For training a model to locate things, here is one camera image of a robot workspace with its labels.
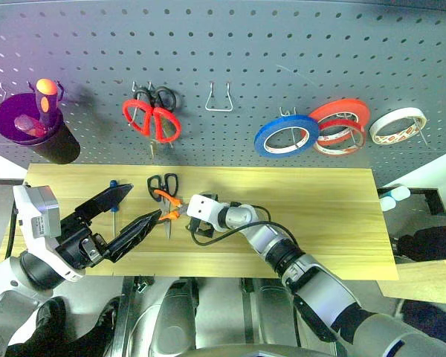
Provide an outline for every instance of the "purple cup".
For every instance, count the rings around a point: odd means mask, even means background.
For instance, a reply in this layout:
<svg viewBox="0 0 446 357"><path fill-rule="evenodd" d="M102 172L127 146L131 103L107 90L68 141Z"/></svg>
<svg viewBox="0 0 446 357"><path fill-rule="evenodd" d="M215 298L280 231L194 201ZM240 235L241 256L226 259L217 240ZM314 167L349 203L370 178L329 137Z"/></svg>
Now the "purple cup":
<svg viewBox="0 0 446 357"><path fill-rule="evenodd" d="M80 155L80 144L69 131L59 109L56 110L48 133L41 138L35 138L15 127L15 118L22 114L39 118L34 93L16 94L0 104L0 134L55 164L69 164Z"/></svg>

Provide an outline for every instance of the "gray pegboard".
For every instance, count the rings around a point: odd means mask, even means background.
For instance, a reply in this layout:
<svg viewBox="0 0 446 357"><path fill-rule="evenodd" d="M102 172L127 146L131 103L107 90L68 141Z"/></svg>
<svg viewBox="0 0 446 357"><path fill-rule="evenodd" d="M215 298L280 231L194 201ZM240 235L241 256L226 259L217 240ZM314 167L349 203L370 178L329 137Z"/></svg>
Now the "gray pegboard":
<svg viewBox="0 0 446 357"><path fill-rule="evenodd" d="M67 89L61 109L81 143L77 163L371 167L386 184L446 153L446 11L324 1L0 6L0 82L19 93L40 77ZM154 160L121 114L133 80L179 94L182 135ZM216 106L226 104L230 81L233 112L205 111L210 81ZM370 124L419 107L430 147L417 136L392 146L368 139L344 158L309 150L270 160L254 151L254 135L279 106L308 114L343 97L364 100ZM0 155L24 167L45 162L1 136Z"/></svg>

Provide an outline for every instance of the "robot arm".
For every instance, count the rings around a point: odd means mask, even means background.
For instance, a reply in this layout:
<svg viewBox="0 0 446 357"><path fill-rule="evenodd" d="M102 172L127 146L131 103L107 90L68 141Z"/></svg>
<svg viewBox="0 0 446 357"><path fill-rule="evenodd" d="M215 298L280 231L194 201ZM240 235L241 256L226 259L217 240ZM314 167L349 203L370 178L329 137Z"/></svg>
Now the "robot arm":
<svg viewBox="0 0 446 357"><path fill-rule="evenodd" d="M231 207L194 195L187 215L224 232L258 222L250 205ZM363 310L342 282L284 230L269 224L241 230L257 254L281 278L294 296L303 320L321 341L342 343L354 356L446 356L446 344L388 315Z"/></svg>
<svg viewBox="0 0 446 357"><path fill-rule="evenodd" d="M13 188L28 250L0 263L0 356L53 288L65 280L79 280L85 268L104 259L117 262L154 228L159 210L135 219L109 244L91 231L91 220L117 205L131 189L131 184L107 188L60 221L58 202L48 186Z"/></svg>

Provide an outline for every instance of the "wooden board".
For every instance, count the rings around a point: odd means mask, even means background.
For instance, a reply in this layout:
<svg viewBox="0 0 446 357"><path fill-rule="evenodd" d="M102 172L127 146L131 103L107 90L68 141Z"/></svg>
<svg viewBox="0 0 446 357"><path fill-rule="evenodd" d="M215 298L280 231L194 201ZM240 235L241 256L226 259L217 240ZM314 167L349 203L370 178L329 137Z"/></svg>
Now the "wooden board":
<svg viewBox="0 0 446 357"><path fill-rule="evenodd" d="M398 264L398 281L378 281L384 296L446 303L446 260Z"/></svg>
<svg viewBox="0 0 446 357"><path fill-rule="evenodd" d="M301 248L343 279L398 278L378 203L372 171L268 167L156 167L124 165L31 164L26 181L49 185L58 198L61 217L116 179L134 189L120 205L117 226L158 208L146 179L177 173L179 196L217 193L221 202L246 202L270 210L273 220L289 228ZM109 242L112 215L102 213L91 229ZM87 270L91 275L164 275L208 277L275 277L241 234L208 247L195 245L185 229L188 217L172 224L172 239L156 227L117 264L108 261ZM1 257L6 242L2 245ZM17 231L14 254L25 249Z"/></svg>

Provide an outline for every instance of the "blue tape roll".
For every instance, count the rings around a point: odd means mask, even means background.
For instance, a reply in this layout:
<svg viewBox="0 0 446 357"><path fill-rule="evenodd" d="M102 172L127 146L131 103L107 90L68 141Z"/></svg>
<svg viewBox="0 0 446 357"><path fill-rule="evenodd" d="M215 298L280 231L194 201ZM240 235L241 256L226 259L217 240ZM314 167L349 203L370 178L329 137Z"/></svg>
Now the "blue tape roll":
<svg viewBox="0 0 446 357"><path fill-rule="evenodd" d="M295 145L286 148L272 148L268 146L267 140L279 132L288 128L298 128L306 131L303 139ZM254 137L254 148L261 156L266 158L287 158L307 150L315 144L319 137L319 125L317 122L305 115L289 115L281 117L264 125Z"/></svg>

